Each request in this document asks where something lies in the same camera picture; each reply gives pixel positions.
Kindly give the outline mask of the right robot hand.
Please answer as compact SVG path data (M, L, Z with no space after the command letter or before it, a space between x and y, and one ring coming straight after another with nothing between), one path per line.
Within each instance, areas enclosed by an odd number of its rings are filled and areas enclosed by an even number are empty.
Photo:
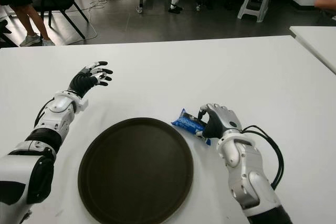
M209 120L199 136L204 138L222 138L224 133L230 130L240 132L242 125L234 111L216 103L208 103L200 107L198 119L201 120L205 114Z

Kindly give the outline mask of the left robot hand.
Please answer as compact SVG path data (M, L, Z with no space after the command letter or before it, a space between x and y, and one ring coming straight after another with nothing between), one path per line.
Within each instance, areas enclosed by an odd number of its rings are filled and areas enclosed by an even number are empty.
M68 91L83 98L85 94L95 86L107 86L112 80L112 70L103 68L106 61L96 61L81 69L71 80Z

